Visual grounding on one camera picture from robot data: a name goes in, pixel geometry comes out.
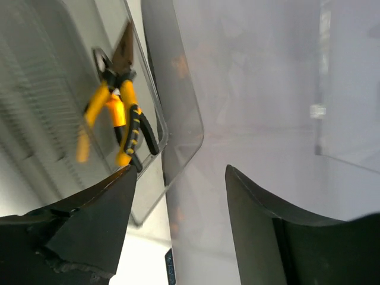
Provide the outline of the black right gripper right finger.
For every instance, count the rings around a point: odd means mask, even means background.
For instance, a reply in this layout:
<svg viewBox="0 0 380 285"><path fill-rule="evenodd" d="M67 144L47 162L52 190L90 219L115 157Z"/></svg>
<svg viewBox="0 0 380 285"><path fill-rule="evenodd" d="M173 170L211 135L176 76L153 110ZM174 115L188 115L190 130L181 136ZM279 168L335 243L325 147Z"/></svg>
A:
<svg viewBox="0 0 380 285"><path fill-rule="evenodd" d="M379 214L349 221L302 209L225 171L242 284L378 284Z"/></svg>

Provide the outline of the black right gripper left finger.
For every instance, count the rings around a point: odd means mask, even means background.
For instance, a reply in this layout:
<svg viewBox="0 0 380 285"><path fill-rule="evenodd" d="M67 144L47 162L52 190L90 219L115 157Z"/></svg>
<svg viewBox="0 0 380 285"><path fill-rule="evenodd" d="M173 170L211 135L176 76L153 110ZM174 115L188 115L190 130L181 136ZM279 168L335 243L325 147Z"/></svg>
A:
<svg viewBox="0 0 380 285"><path fill-rule="evenodd" d="M1 218L2 284L108 284L116 274L137 183L127 166L22 216Z"/></svg>

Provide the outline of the orange black pliers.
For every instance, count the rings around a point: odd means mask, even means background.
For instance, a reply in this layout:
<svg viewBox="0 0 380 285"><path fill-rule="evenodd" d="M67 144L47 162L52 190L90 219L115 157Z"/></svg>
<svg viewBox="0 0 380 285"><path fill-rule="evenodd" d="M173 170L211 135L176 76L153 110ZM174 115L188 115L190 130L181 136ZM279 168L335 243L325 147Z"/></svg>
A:
<svg viewBox="0 0 380 285"><path fill-rule="evenodd" d="M140 173L143 171L143 164L136 154L139 137L144 137L150 154L158 155L159 147L151 125L137 103L133 85L135 77L136 72L130 66L123 74L116 74L116 87L110 88L110 99L106 106L120 146L116 156L117 163L121 167L133 165Z"/></svg>

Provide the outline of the yellow needle-nose pliers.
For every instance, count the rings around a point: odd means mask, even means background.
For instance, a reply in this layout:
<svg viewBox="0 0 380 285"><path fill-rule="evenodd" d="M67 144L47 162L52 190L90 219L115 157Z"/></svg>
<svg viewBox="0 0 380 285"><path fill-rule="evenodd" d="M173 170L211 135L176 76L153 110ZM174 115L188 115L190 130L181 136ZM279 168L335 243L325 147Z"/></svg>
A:
<svg viewBox="0 0 380 285"><path fill-rule="evenodd" d="M133 80L136 72L134 63L134 24L127 21L121 38L111 58L100 47L92 48L93 60L100 80L100 85L84 109L86 126L79 128L77 142L77 161L84 163L90 152L90 138L87 133L92 129L97 117L107 107L112 120L119 151L116 164L125 167L132 162L132 156L139 136L142 114L138 106Z"/></svg>

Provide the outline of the clear plastic drawer organizer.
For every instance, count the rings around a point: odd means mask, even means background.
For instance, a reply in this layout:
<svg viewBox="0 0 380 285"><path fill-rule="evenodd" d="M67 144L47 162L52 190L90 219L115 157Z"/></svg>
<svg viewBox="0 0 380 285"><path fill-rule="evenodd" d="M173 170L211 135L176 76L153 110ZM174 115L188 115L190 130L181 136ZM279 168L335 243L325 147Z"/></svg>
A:
<svg viewBox="0 0 380 285"><path fill-rule="evenodd" d="M164 194L199 211L235 165L302 208L379 211L378 1L2 1L1 215L22 215L116 171L93 48L134 20L144 139L132 216Z"/></svg>

